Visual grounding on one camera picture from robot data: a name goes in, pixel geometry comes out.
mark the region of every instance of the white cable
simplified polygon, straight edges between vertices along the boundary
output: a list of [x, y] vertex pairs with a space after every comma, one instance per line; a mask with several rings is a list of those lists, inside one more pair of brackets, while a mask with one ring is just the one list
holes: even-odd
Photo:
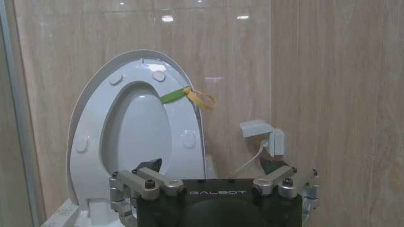
[[239, 169], [235, 170], [235, 172], [229, 175], [229, 177], [232, 177], [233, 175], [236, 175], [236, 173], [260, 156], [260, 154], [263, 153], [263, 149], [268, 147], [268, 141], [263, 140], [261, 144], [260, 144], [260, 149], [257, 154], [252, 157], [252, 159], [243, 164], [243, 166], [240, 166]]

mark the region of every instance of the toilet seat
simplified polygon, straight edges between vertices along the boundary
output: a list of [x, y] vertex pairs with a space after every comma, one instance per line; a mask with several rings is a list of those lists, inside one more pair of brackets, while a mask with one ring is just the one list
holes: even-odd
[[205, 178], [203, 123], [187, 98], [160, 97], [191, 86], [180, 66], [161, 53], [131, 51], [92, 77], [76, 103], [68, 138], [68, 189], [92, 225], [109, 226], [108, 178], [140, 162], [163, 158], [173, 179]]

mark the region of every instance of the bathroom wall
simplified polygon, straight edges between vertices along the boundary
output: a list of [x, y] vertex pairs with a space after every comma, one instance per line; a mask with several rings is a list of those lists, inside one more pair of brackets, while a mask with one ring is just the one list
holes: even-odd
[[404, 225], [404, 1], [273, 0], [272, 122], [317, 168], [309, 226]]
[[[404, 1], [15, 3], [48, 215], [67, 198], [80, 91], [113, 56], [153, 49], [219, 98], [203, 118], [221, 177], [256, 152], [237, 124], [261, 118], [285, 131], [287, 161], [319, 169], [321, 208], [309, 226], [404, 225]], [[255, 163], [240, 176], [259, 174]]]
[[[129, 50], [168, 54], [195, 87], [219, 98], [203, 120], [220, 176], [255, 155], [239, 123], [271, 119], [268, 0], [15, 0], [15, 5], [48, 216], [67, 199], [75, 101], [103, 64]], [[161, 20], [167, 15], [172, 22]], [[255, 163], [240, 176], [259, 174]]]

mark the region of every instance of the yellow string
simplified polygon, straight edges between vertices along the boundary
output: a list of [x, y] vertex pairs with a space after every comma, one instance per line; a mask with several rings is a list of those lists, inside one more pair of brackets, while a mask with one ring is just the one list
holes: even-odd
[[[216, 100], [216, 98], [215, 98], [213, 95], [207, 94], [207, 93], [204, 93], [204, 92], [201, 92], [201, 91], [197, 91], [197, 90], [192, 90], [191, 87], [185, 87], [185, 88], [184, 88], [184, 93], [185, 93], [188, 99], [189, 99], [199, 107], [205, 108], [205, 109], [208, 109], [208, 110], [213, 110], [213, 109], [216, 108], [216, 106], [217, 106], [217, 100]], [[207, 97], [207, 98], [211, 100], [212, 103], [204, 102], [204, 101], [197, 97], [196, 93], [200, 94], [201, 96]]]

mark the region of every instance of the bolt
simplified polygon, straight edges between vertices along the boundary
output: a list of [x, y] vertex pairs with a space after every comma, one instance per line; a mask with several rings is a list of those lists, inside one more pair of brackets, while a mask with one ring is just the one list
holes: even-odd
[[292, 187], [293, 186], [293, 180], [291, 178], [284, 179], [283, 185], [287, 186], [287, 187]]
[[156, 187], [156, 182], [153, 180], [147, 180], [144, 183], [145, 189], [153, 189]]

